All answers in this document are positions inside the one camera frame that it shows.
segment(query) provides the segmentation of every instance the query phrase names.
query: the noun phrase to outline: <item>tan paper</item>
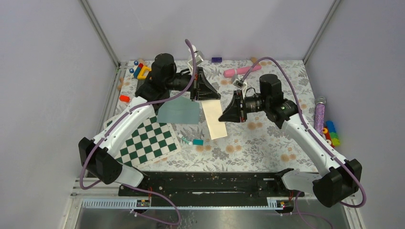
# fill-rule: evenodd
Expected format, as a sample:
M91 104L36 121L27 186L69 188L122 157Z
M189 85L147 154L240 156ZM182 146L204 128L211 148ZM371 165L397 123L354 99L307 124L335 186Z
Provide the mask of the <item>tan paper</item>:
M204 110L205 119L207 120L208 129L210 130L211 139L228 136L224 122L218 121L222 115L221 101L206 100L201 101L202 109Z

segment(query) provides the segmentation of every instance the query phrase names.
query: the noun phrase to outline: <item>yellow block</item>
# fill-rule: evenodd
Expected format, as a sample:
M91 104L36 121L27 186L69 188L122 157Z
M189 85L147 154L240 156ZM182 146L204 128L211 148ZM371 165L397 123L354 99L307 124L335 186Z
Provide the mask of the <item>yellow block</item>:
M139 79L139 80L146 79L146 75L144 75L146 71L150 72L150 71L152 71L152 69L150 69L147 66L143 66L142 69L140 70L139 74L138 74L137 79Z

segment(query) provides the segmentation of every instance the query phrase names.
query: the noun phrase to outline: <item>pink cylinder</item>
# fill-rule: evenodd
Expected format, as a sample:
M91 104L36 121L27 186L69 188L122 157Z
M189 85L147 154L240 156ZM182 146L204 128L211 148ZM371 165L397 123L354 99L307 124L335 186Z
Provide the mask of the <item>pink cylinder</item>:
M245 74L247 71L249 71L250 67L251 67L251 66L244 67L244 68L238 68L238 69L228 69L228 70L225 70L225 71L224 71L224 77L225 77L225 78L231 78L231 77L234 76L235 74L238 74L238 75ZM256 65L256 66L253 68L252 72L257 71L257 70L260 70L260 69L262 69L262 66L260 66L260 64L258 64L258 65Z

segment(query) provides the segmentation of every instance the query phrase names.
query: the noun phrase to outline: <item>checkerboard mat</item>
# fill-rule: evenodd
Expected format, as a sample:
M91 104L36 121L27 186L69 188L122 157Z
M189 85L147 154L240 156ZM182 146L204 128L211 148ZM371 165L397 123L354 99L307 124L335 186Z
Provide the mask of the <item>checkerboard mat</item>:
M180 151L179 141L170 124L145 120L125 141L115 159L127 166L142 168Z

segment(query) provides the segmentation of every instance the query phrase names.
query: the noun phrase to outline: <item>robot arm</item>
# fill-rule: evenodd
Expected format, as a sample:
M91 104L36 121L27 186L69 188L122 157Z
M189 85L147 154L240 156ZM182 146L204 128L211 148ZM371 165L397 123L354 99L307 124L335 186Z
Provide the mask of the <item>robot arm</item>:
M87 170L105 184L118 182L133 187L137 187L140 184L143 174L133 167L117 162L114 157L117 156L127 138L147 118L157 113L163 103L146 105L135 110L133 108L146 102L169 98L170 90L183 90L192 77L188 70L176 73L177 68L174 58L167 53L156 56L151 69L144 84L137 90L136 97L131 100L128 107L118 118L107 129L97 134L93 140L84 137L79 142L80 159L83 165L95 147L95 143L104 139L96 148L87 165ZM188 91L190 92L191 100L221 98L221 95L205 78L203 68L201 67L197 67L193 84Z
M277 127L290 135L310 157L319 174L302 173L293 169L282 171L282 183L289 190L299 190L314 194L325 206L331 207L358 190L358 186L348 173L336 162L335 158L345 162L345 166L360 180L362 166L354 159L348 161L343 155L333 149L320 135L317 138L334 153L329 156L309 134L316 133L309 125L306 129L298 114L297 105L284 98L281 81L274 74L262 75L259 79L260 94L242 97L241 90L234 92L234 97L224 110L219 121L245 122L247 114L264 111L267 118Z

